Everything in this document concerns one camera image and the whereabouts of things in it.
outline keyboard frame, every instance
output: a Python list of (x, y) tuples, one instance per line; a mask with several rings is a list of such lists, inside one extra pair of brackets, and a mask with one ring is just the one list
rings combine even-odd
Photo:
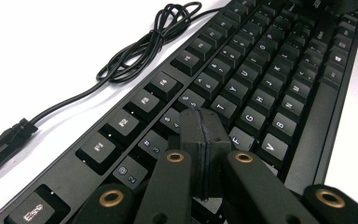
[[(202, 27), (208, 27), (212, 23), (213, 18), (223, 14), (223, 10), (219, 11), (215, 16), (210, 18)], [(245, 19), (247, 21), (253, 12), (248, 15)], [(225, 42), (215, 51), (211, 58), (204, 63), (204, 65), (199, 69), (199, 71), (192, 77), (182, 73), (177, 68), (173, 67), (170, 62), (184, 50), (193, 40), (195, 40), (202, 32), (202, 29), (199, 29), (195, 32), (184, 44), (182, 44), (174, 53), (167, 57), (164, 62), (162, 62), (156, 69), (154, 69), (149, 75), (145, 77), (140, 83), (138, 83), (123, 99), (121, 99), (116, 105), (114, 105), (107, 113), (105, 113), (95, 124), (93, 124), (85, 133), (83, 133), (71, 146), (69, 146), (61, 155), (58, 157), (51, 165), (49, 165), (41, 174), (39, 174), (31, 183), (27, 185), (19, 194), (17, 194), (13, 199), (10, 200), (1, 210), (0, 210), (0, 223), (5, 223), (5, 218), (20, 204), (22, 203), (31, 193), (33, 193), (39, 186), (46, 185), (52, 191), (55, 192), (65, 203), (70, 207), (69, 214), (62, 220), (61, 223), (66, 223), (69, 221), (76, 211), (81, 207), (81, 205), (88, 199), (91, 193), (96, 190), (105, 179), (113, 173), (117, 166), (124, 160), (124, 158), (136, 147), (139, 141), (147, 134), (149, 130), (158, 122), (159, 118), (170, 108), (175, 101), (168, 102), (163, 109), (153, 118), (145, 129), (139, 134), (139, 136), (130, 144), (130, 146), (123, 151), (122, 155), (110, 166), (109, 169), (103, 174), (98, 175), (95, 173), (87, 164), (85, 164), (81, 159), (78, 158), (76, 152), (83, 146), (87, 140), (89, 140), (95, 133), (97, 133), (101, 128), (107, 123), (116, 113), (117, 109), (123, 108), (130, 99), (137, 93), (138, 90), (143, 89), (154, 75), (158, 74), (161, 71), (173, 77), (175, 80), (181, 82), (183, 87), (179, 92), (175, 94), (174, 99), (178, 98), (194, 81), (197, 75), (208, 65), (215, 55), (217, 55), (225, 44), (230, 40), (232, 36), (235, 35), (235, 32), (228, 37)], [(342, 108), (345, 102), (345, 96), (351, 79), (351, 70), (353, 67), (353, 62), (356, 56), (356, 50), (358, 47), (358, 24), (355, 31), (354, 39), (352, 40), (352, 47), (349, 54), (347, 67), (344, 72), (344, 77), (341, 82), (341, 87), (338, 91), (337, 102), (334, 108), (334, 112), (331, 118), (330, 126), (328, 129), (328, 134), (324, 140), (323, 154), (320, 158), (319, 166), (315, 173), (314, 184), (320, 184), (324, 182), (328, 163), (332, 154), (332, 149), (334, 145), (334, 140), (337, 134), (337, 128), (339, 124), (339, 119), (342, 113)], [(67, 177), (65, 183), (62, 184), (61, 181), (57, 181), (61, 177)], [(76, 188), (73, 190), (72, 186), (79, 186), (81, 188)]]

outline white background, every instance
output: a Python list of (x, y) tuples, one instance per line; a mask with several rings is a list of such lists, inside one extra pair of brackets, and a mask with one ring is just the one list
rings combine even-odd
[[(22, 118), (32, 119), (46, 108), (93, 86), (95, 75), (110, 57), (149, 32), (156, 13), (170, 2), (0, 1), (0, 133)], [(202, 10), (221, 7), (227, 0), (204, 2)], [(184, 41), (182, 38), (173, 47), (165, 47), (143, 76)], [(126, 86), (106, 84), (98, 94), (37, 123), (35, 137), (0, 170), (0, 208), (141, 78)], [(358, 104), (356, 98), (351, 101)], [(343, 117), (352, 118), (352, 113), (344, 113)], [(347, 144), (339, 145), (340, 151), (335, 150), (334, 156), (352, 154), (350, 159), (332, 160), (327, 184), (343, 189), (358, 201), (358, 136), (351, 137), (358, 133), (358, 123), (341, 127), (350, 132), (338, 135)]]

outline black plastic part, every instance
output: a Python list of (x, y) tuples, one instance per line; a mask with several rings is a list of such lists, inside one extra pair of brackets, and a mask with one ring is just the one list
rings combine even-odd
[(202, 200), (221, 197), (222, 159), (232, 144), (216, 113), (207, 109), (188, 109), (181, 113), (181, 149), (191, 155), (193, 196)]
[(80, 208), (72, 224), (130, 223), (134, 197), (124, 185), (108, 184), (97, 190)]
[(37, 128), (22, 119), (0, 135), (0, 167), (25, 145)]
[[(232, 151), (224, 168), (224, 198), (237, 207), (240, 217), (248, 217), (246, 223), (318, 223), (254, 153)], [(240, 220), (228, 217), (238, 214), (233, 213), (225, 211), (227, 219)]]
[(321, 223), (358, 223), (358, 203), (339, 189), (325, 185), (309, 186), (301, 202)]
[(191, 222), (191, 158), (183, 150), (161, 154), (134, 223)]

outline black keycap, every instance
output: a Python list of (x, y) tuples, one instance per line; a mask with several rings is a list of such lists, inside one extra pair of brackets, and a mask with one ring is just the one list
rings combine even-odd
[(159, 119), (157, 127), (162, 133), (169, 135), (180, 133), (180, 113), (169, 108), (167, 112)]
[(224, 17), (216, 18), (211, 24), (211, 27), (217, 30), (224, 37), (228, 37), (235, 31), (233, 24)]
[(127, 104), (127, 108), (138, 118), (150, 121), (164, 106), (164, 103), (146, 90), (140, 90)]
[(182, 84), (167, 74), (158, 73), (147, 85), (147, 89), (153, 92), (159, 99), (168, 102), (182, 88)]
[(151, 130), (138, 143), (138, 147), (154, 159), (158, 160), (159, 155), (168, 149), (168, 142)]
[(69, 213), (69, 206), (45, 186), (39, 187), (18, 205), (5, 223), (60, 223)]
[(337, 67), (333, 63), (327, 63), (324, 69), (324, 79), (328, 80), (330, 83), (333, 83), (335, 87), (341, 85), (343, 69)]
[(208, 101), (212, 101), (220, 91), (221, 87), (222, 84), (220, 84), (217, 80), (206, 75), (205, 73), (201, 73), (196, 79), (194, 79), (191, 90)]
[(214, 48), (210, 44), (199, 38), (194, 40), (186, 50), (200, 58), (203, 62), (207, 61), (214, 52)]
[(214, 58), (205, 68), (204, 72), (220, 83), (225, 84), (231, 77), (233, 68), (219, 59)]
[(281, 169), (282, 162), (286, 156), (288, 146), (274, 135), (268, 133), (256, 154), (261, 159)]
[(237, 127), (232, 128), (228, 136), (234, 144), (234, 147), (239, 150), (249, 151), (255, 145), (255, 139)]
[(330, 51), (329, 62), (335, 63), (341, 68), (345, 68), (347, 65), (348, 53), (337, 47), (332, 47)]
[(214, 49), (217, 49), (225, 41), (223, 35), (212, 27), (206, 28), (200, 38), (211, 44)]
[(234, 121), (238, 107), (221, 95), (211, 104), (211, 109), (219, 115), (222, 124), (229, 127)]
[(234, 68), (238, 67), (242, 61), (241, 53), (230, 46), (225, 46), (222, 50), (220, 50), (217, 57), (222, 60), (222, 62)]
[(141, 164), (127, 156), (113, 171), (113, 176), (130, 189), (135, 189), (142, 183), (147, 173), (148, 171)]
[(249, 101), (249, 105), (264, 116), (269, 117), (274, 109), (275, 102), (276, 99), (274, 97), (257, 89)]
[(240, 35), (234, 35), (228, 45), (239, 51), (243, 56), (246, 55), (251, 48), (251, 42)]
[(185, 90), (175, 103), (175, 108), (179, 111), (183, 111), (191, 107), (205, 108), (206, 106), (208, 106), (208, 102), (189, 89)]
[(258, 73), (263, 73), (267, 67), (268, 58), (261, 55), (259, 52), (252, 50), (246, 57), (248, 65), (252, 66)]
[(238, 107), (243, 107), (248, 94), (249, 89), (235, 79), (231, 79), (222, 90), (222, 96)]
[(296, 123), (299, 123), (304, 105), (301, 104), (298, 100), (291, 97), (290, 95), (285, 95), (281, 106), (278, 108), (278, 111), (285, 115), (287, 118), (293, 120)]
[(261, 80), (260, 89), (270, 94), (274, 98), (278, 98), (281, 94), (283, 82), (276, 77), (266, 74)]
[(226, 9), (225, 16), (229, 17), (230, 19), (236, 22), (241, 23), (245, 20), (248, 13), (249, 13), (248, 7), (234, 2), (234, 4), (231, 4), (228, 7), (228, 9)]
[(110, 159), (115, 148), (115, 144), (100, 133), (96, 133), (76, 152), (76, 155), (95, 172), (102, 175), (112, 165)]
[(115, 140), (118, 140), (124, 146), (128, 146), (144, 126), (133, 115), (120, 109), (103, 127)]
[(302, 83), (306, 84), (309, 87), (312, 87), (315, 82), (318, 69), (309, 63), (301, 62), (297, 66), (295, 72), (296, 79), (300, 80)]
[(257, 138), (264, 131), (266, 117), (252, 109), (250, 106), (246, 106), (241, 116), (235, 121), (235, 124)]
[(297, 124), (284, 116), (281, 113), (277, 113), (274, 120), (269, 127), (272, 134), (283, 140), (287, 144), (291, 144), (293, 136), (295, 134)]
[(240, 83), (246, 85), (249, 90), (252, 90), (260, 79), (260, 73), (256, 72), (247, 63), (243, 63), (233, 76)]
[(202, 60), (183, 50), (173, 61), (172, 65), (188, 76), (193, 76), (202, 66)]
[(287, 93), (293, 96), (298, 101), (305, 103), (310, 95), (310, 87), (301, 83), (300, 81), (293, 79), (290, 83)]

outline keyboard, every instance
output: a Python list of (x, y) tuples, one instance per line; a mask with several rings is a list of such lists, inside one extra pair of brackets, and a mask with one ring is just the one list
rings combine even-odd
[[(65, 223), (100, 186), (136, 189), (189, 125), (179, 120), (189, 107), (216, 112), (237, 149), (301, 194), (324, 180), (357, 43), (358, 10), (228, 3), (6, 205), (0, 223), (21, 223), (39, 204), (46, 220)], [(224, 222), (218, 206), (192, 207), (196, 223)]]

